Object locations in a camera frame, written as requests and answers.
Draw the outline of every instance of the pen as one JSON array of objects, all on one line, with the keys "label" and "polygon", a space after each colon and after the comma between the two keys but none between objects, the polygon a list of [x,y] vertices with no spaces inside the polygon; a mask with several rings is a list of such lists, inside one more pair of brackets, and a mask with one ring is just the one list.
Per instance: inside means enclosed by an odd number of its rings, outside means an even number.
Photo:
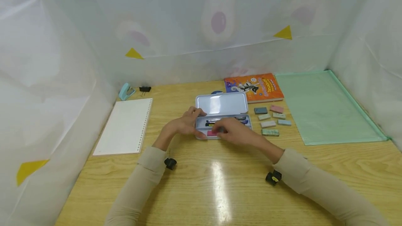
[{"label": "pen", "polygon": [[[247,123],[248,123],[248,120],[242,120],[242,121],[240,121],[242,124],[244,124],[244,125],[246,125]],[[207,126],[207,127],[211,127],[211,126],[213,126],[213,125],[215,125],[215,123],[213,122],[213,123],[211,123],[211,122],[207,122],[207,123],[205,123],[205,126]]]},{"label": "pen", "polygon": [[[236,120],[244,121],[244,120],[246,120],[247,117],[243,116],[243,117],[235,117],[235,118],[236,118]],[[221,118],[209,119],[209,120],[207,120],[207,123],[214,123],[214,122],[219,121],[220,119]]]}]

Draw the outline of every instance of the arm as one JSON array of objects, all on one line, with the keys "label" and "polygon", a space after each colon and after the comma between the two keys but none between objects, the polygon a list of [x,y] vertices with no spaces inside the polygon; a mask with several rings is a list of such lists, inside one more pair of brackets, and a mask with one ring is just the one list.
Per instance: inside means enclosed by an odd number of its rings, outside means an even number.
[{"label": "arm", "polygon": [[106,217],[105,226],[135,226],[152,190],[161,181],[165,171],[166,150],[175,134],[195,134],[200,138],[205,136],[194,128],[199,115],[205,113],[201,109],[190,107],[183,117],[170,121],[162,128],[152,147],[146,148],[141,155],[117,196]]},{"label": "arm", "polygon": [[321,205],[345,225],[388,225],[379,211],[364,197],[335,176],[309,163],[293,149],[281,149],[236,119],[222,119],[213,130],[219,131],[220,127],[225,128],[225,133],[218,133],[220,138],[259,149],[271,160],[275,170],[282,174],[285,184]]}]

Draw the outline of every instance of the wooden desk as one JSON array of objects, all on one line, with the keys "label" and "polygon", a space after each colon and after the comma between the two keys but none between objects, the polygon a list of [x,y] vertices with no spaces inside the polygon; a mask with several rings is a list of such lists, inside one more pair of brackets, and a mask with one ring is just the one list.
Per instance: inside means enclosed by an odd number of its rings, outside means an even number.
[{"label": "wooden desk", "polygon": [[[152,87],[144,96],[152,97],[154,102],[142,149],[155,141],[165,123],[194,105],[197,95],[215,90],[224,91],[222,81]],[[130,99],[143,98],[140,94]],[[275,104],[285,107],[286,116],[291,117],[285,101]],[[249,105],[257,133],[260,126],[253,109],[269,105]],[[304,146],[295,125],[277,128],[281,135],[270,138],[273,143],[296,149],[364,195],[391,225],[402,225],[402,154],[392,142]],[[270,162],[255,150],[176,136],[170,155],[177,166],[174,171],[165,171],[139,225],[340,225],[328,212],[285,184],[267,184]],[[103,225],[138,157],[90,155],[56,225]]]}]

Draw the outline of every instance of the orange book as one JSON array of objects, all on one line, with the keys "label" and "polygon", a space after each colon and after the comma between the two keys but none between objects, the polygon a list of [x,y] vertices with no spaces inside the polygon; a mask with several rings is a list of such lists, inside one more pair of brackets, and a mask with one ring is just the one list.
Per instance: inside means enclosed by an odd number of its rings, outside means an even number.
[{"label": "orange book", "polygon": [[227,93],[245,92],[249,103],[283,100],[283,93],[272,73],[224,80]]}]

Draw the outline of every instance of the triangle decoration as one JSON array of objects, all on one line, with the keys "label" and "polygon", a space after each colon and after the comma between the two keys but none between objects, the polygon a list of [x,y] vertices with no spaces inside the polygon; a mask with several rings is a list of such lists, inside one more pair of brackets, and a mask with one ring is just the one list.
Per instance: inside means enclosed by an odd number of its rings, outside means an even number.
[{"label": "triangle decoration", "polygon": [[292,31],[290,30],[290,25],[283,28],[280,32],[276,33],[274,37],[292,40]]},{"label": "triangle decoration", "polygon": [[126,53],[126,57],[133,59],[144,59],[134,48],[131,48],[130,51]]},{"label": "triangle decoration", "polygon": [[48,161],[49,160],[37,160],[22,163],[17,172],[17,187],[19,187],[28,176],[42,168]]}]

